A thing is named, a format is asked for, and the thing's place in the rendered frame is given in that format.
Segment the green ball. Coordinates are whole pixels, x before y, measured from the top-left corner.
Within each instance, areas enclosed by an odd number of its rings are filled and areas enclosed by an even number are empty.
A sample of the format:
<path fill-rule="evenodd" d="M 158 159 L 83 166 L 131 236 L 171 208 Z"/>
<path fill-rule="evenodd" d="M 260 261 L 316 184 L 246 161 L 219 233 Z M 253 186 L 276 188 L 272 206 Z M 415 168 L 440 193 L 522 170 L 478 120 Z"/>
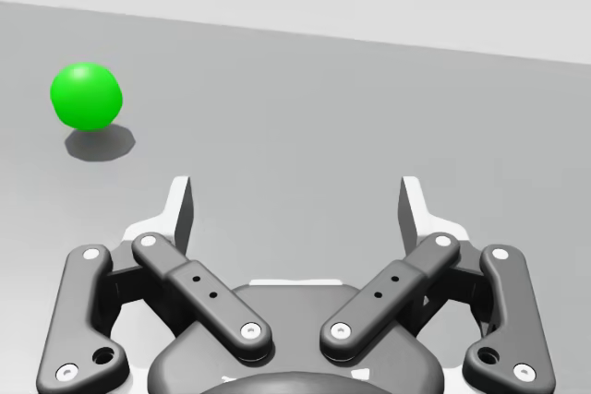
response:
<path fill-rule="evenodd" d="M 62 124 L 85 132 L 109 126 L 124 103 L 114 74 L 94 63 L 63 67 L 51 83 L 50 100 Z"/>

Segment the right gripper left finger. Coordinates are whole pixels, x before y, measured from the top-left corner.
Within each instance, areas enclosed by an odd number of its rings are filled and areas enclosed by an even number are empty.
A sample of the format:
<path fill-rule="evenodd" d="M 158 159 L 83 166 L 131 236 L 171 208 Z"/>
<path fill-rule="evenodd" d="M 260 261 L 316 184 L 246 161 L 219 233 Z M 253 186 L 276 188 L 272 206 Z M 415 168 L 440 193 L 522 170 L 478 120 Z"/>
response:
<path fill-rule="evenodd" d="M 66 257 L 36 388 L 41 393 L 110 393 L 130 376 L 111 337 L 124 304 L 144 300 L 180 335 L 199 322 L 241 363 L 272 351 L 270 325 L 219 278 L 186 256 L 194 220 L 191 181 L 173 179 L 163 211 L 131 224 L 115 250 L 83 245 Z"/>

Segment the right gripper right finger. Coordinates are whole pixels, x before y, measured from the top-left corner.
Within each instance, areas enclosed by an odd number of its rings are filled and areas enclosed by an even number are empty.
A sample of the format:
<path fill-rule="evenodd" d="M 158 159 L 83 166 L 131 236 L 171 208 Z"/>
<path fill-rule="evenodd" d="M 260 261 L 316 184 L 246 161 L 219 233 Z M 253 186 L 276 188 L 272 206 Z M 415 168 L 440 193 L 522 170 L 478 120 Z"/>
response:
<path fill-rule="evenodd" d="M 475 248 L 466 229 L 428 210 L 418 178 L 401 180 L 398 222 L 405 256 L 387 265 L 320 330 L 320 350 L 354 360 L 395 322 L 417 334 L 445 305 L 469 305 L 480 340 L 462 364 L 482 393 L 552 393 L 556 377 L 525 255 L 510 245 Z"/>

